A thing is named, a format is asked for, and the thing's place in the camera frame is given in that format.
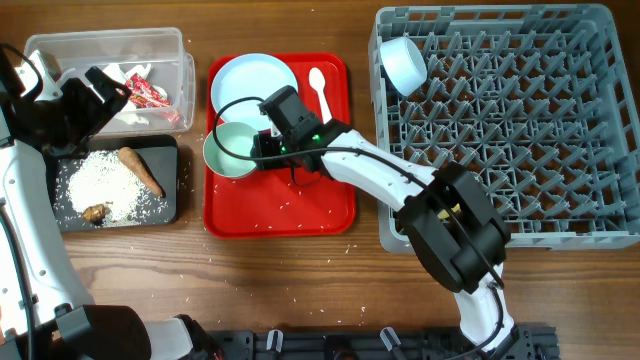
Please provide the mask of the brown carrot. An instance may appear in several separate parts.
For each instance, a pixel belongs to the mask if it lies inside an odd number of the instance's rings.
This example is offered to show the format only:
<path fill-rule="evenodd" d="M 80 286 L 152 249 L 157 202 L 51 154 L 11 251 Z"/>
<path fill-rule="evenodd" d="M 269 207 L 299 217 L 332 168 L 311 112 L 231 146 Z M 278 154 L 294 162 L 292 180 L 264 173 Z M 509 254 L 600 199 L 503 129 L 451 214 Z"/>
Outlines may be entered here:
<path fill-rule="evenodd" d="M 147 170 L 136 151 L 130 147 L 123 147 L 118 151 L 118 158 L 151 193 L 158 197 L 164 196 L 162 187 Z"/>

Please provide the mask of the red snack wrapper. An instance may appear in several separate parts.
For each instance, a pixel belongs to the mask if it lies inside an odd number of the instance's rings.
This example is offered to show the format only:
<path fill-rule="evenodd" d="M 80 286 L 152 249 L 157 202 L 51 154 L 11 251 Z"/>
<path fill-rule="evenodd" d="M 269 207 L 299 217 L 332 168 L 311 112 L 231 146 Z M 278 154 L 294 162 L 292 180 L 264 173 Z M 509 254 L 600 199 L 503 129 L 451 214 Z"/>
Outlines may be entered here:
<path fill-rule="evenodd" d="M 131 75 L 125 82 L 125 86 L 131 91 L 131 96 L 123 108 L 124 111 L 171 106 L 168 95 L 152 86 L 138 73 Z M 151 121 L 147 115 L 124 114 L 120 115 L 119 119 L 128 125 L 151 125 Z"/>

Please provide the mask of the green bowl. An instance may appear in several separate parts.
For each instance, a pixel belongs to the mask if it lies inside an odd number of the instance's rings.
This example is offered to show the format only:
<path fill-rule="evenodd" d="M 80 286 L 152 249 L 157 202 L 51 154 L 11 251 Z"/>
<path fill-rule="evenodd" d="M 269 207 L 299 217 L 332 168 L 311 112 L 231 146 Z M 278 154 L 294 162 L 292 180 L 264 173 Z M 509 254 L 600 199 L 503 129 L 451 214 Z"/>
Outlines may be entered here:
<path fill-rule="evenodd" d="M 251 157 L 253 137 L 258 134 L 253 127 L 241 122 L 223 123 L 215 128 L 218 141 L 213 133 L 208 134 L 203 145 L 204 161 L 211 171 L 226 178 L 242 178 L 257 168 L 254 161 L 229 155 L 231 152 Z"/>

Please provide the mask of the yellow plastic cup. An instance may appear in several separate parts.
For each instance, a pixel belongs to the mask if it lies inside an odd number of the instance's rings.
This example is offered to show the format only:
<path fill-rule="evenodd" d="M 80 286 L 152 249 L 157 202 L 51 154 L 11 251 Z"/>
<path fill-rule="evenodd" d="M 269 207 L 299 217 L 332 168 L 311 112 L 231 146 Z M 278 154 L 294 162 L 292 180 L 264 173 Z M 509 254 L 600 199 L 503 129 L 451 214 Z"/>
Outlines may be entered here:
<path fill-rule="evenodd" d="M 453 213 L 454 215 L 458 215 L 461 212 L 461 208 L 459 204 L 456 204 L 455 206 L 453 206 L 450 209 L 450 212 Z M 440 220 L 446 220 L 450 217 L 449 212 L 446 209 L 441 209 L 438 213 L 438 218 Z"/>

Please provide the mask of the brown food scrap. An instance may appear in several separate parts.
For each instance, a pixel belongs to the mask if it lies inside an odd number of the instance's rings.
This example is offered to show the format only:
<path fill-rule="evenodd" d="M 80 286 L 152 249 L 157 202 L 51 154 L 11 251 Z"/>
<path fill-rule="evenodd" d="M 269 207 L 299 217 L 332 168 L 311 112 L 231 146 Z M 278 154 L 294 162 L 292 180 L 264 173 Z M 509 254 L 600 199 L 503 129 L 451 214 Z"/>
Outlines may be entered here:
<path fill-rule="evenodd" d="M 92 205 L 83 211 L 82 218 L 87 223 L 100 225 L 104 222 L 108 212 L 109 208 L 105 204 Z"/>

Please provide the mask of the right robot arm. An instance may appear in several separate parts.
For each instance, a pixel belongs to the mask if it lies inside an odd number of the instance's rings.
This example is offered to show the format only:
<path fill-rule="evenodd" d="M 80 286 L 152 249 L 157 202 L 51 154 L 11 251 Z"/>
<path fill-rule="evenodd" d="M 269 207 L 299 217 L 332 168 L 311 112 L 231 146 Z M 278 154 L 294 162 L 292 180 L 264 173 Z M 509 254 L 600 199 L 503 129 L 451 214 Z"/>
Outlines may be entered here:
<path fill-rule="evenodd" d="M 505 351 L 515 327 L 502 280 L 511 234 L 465 167 L 418 165 L 372 145 L 349 125 L 321 121 L 284 86 L 259 100 L 280 136 L 256 145 L 267 164 L 301 167 L 353 185 L 391 208 L 423 268 L 453 293 L 460 330 L 480 352 Z"/>

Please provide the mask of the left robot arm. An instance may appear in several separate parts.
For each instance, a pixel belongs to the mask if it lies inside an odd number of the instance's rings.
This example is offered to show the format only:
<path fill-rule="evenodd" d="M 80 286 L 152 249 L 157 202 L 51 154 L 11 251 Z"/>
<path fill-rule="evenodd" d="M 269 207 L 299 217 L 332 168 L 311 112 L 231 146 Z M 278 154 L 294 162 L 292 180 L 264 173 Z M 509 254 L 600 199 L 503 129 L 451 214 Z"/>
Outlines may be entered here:
<path fill-rule="evenodd" d="M 26 87 L 1 52 L 1 346 L 4 359 L 222 359 L 187 315 L 143 322 L 127 306 L 98 305 L 66 252 L 52 210 L 47 160 L 87 153 L 89 139 L 130 90 L 99 68 L 49 99 L 44 76 Z"/>

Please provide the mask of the small light blue bowl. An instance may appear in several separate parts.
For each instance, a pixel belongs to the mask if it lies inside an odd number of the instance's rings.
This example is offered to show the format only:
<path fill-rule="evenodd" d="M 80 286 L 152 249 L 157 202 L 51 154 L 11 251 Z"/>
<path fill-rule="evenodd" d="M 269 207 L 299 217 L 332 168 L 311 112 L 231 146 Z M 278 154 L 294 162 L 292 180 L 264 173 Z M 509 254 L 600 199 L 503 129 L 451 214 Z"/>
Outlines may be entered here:
<path fill-rule="evenodd" d="M 427 66 L 417 45 L 408 37 L 386 41 L 380 46 L 386 74 L 403 96 L 409 96 L 427 80 Z"/>

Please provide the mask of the white plastic spoon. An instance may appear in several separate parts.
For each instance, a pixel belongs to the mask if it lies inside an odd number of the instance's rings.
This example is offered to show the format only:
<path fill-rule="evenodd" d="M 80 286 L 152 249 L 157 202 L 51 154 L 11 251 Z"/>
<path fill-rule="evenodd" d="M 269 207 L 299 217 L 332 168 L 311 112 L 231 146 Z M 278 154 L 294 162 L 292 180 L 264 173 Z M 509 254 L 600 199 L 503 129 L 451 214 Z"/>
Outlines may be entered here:
<path fill-rule="evenodd" d="M 308 80 L 311 88 L 317 93 L 322 121 L 327 123 L 333 116 L 324 92 L 326 86 L 324 74 L 319 68 L 313 67 L 309 71 Z"/>

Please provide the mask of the white rice pile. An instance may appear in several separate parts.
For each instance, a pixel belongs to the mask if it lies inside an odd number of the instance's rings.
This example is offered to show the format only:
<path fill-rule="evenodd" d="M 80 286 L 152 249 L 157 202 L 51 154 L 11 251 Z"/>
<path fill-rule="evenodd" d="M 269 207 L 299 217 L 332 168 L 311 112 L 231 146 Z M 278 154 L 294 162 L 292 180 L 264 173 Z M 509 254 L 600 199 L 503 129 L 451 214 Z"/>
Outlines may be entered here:
<path fill-rule="evenodd" d="M 173 219 L 175 206 L 169 193 L 149 167 L 147 170 L 164 191 L 163 197 L 151 193 L 118 158 L 119 150 L 99 150 L 82 159 L 58 162 L 55 173 L 53 211 L 63 231 L 109 227 L 163 224 Z M 83 211 L 105 204 L 109 212 L 100 225 L 87 223 Z"/>

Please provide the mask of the large light blue plate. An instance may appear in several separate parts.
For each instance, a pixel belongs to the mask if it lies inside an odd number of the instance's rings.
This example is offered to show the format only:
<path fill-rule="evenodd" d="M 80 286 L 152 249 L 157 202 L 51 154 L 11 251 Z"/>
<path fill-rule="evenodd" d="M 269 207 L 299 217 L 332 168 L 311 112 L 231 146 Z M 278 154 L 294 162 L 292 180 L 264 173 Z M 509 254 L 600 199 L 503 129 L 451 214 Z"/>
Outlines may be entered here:
<path fill-rule="evenodd" d="M 266 99 L 286 85 L 298 90 L 293 71 L 280 59 L 261 53 L 237 56 L 214 76 L 210 90 L 212 106 L 219 111 L 240 98 Z M 258 101 L 233 105 L 223 113 L 222 120 L 245 123 L 257 131 L 272 129 L 271 120 L 260 114 Z"/>

